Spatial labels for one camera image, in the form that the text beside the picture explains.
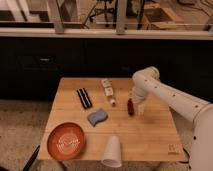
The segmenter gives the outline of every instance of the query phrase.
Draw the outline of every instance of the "small bottle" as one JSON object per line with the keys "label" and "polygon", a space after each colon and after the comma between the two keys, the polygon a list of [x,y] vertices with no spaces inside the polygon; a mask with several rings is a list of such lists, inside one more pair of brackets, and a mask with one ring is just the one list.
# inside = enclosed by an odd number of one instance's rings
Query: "small bottle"
{"label": "small bottle", "polygon": [[101,83],[102,83],[102,86],[104,87],[104,91],[108,101],[110,102],[112,106],[115,106],[115,97],[114,97],[114,92],[113,92],[110,81],[106,78],[101,80]]}
{"label": "small bottle", "polygon": [[106,94],[107,99],[110,102],[110,104],[112,106],[115,106],[115,97],[114,97],[114,93],[113,93],[112,87],[105,88],[105,94]]}

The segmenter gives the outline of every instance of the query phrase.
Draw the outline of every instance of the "floor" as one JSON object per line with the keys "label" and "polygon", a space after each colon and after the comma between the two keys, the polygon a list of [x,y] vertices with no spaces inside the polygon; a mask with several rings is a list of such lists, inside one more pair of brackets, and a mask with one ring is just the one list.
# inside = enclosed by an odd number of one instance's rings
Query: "floor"
{"label": "floor", "polygon": [[[78,0],[78,14],[79,14],[79,21],[83,20],[86,15],[88,15],[89,10],[94,5],[95,0]],[[153,4],[156,2],[160,4],[162,8],[170,8],[174,11],[174,13],[179,16],[183,22],[175,22],[176,27],[169,29],[169,30],[202,30],[204,25],[208,21],[209,17],[213,15],[213,6],[207,7],[203,5],[203,0],[194,0],[195,5],[180,5],[178,4],[178,0],[147,0],[146,4]],[[139,10],[139,0],[133,0],[133,10],[137,13]],[[109,15],[109,21],[113,21],[111,15]],[[87,22],[90,28],[104,28],[104,17],[99,16],[95,18],[93,23]],[[137,18],[126,18],[125,20],[126,28],[127,29],[137,29]],[[146,17],[143,17],[144,26],[141,28],[142,30],[147,29],[157,29],[156,27],[150,27]]]}
{"label": "floor", "polygon": [[[0,166],[10,171],[22,170],[33,151],[39,145],[48,119],[51,102],[0,100]],[[177,130],[184,148],[190,152],[192,125],[172,111]],[[64,165],[72,171],[111,171],[99,161],[67,161]],[[33,167],[38,171],[60,171],[54,161],[36,161]],[[187,165],[179,162],[123,162],[116,171],[186,171]]]}

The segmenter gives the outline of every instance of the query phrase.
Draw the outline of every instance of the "orange plate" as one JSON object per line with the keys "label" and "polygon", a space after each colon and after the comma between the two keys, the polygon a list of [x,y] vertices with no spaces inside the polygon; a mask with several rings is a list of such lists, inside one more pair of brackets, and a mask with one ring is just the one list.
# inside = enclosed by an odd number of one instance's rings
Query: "orange plate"
{"label": "orange plate", "polygon": [[63,123],[49,135],[47,149],[58,161],[69,160],[77,156],[85,145],[82,128],[75,123]]}

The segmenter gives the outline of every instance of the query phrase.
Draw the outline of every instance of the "cable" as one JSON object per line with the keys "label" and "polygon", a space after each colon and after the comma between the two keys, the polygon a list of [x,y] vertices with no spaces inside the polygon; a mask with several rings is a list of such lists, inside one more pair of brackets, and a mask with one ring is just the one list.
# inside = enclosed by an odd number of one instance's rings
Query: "cable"
{"label": "cable", "polygon": [[204,0],[207,4],[209,4],[211,7],[213,7],[213,4],[209,2],[208,0]]}
{"label": "cable", "polygon": [[185,152],[185,154],[186,154],[188,160],[187,160],[187,161],[179,161],[179,163],[182,163],[182,164],[189,164],[189,158],[190,158],[189,152],[188,152],[185,148],[183,148],[183,151]]}
{"label": "cable", "polygon": [[209,4],[206,4],[205,2],[204,2],[203,0],[200,0],[200,3],[202,4],[202,5],[205,5],[206,7],[208,7],[208,8],[211,8],[211,9],[213,9],[213,6],[211,6],[211,5],[209,5]]}
{"label": "cable", "polygon": [[187,8],[191,8],[191,9],[195,9],[198,11],[202,11],[203,13],[205,13],[208,17],[210,17],[211,15],[209,15],[203,8],[197,8],[197,7],[192,7],[192,6],[186,6]]}
{"label": "cable", "polygon": [[203,13],[205,13],[208,17],[210,17],[210,15],[203,9],[203,8],[197,8],[197,7],[194,7],[192,5],[194,5],[193,3],[183,3],[181,2],[180,0],[177,0],[177,3],[181,6],[184,6],[184,7],[187,7],[187,8],[191,8],[191,9],[196,9],[198,11],[202,11]]}

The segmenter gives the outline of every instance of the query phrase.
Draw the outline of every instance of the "table leg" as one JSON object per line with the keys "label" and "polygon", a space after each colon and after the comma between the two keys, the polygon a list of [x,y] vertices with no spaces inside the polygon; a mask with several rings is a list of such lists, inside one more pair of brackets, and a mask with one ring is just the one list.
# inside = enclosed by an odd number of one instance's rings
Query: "table leg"
{"label": "table leg", "polygon": [[140,0],[140,11],[138,14],[138,27],[137,27],[138,30],[140,30],[143,26],[142,19],[143,19],[143,14],[144,14],[145,2],[146,2],[146,0]]}

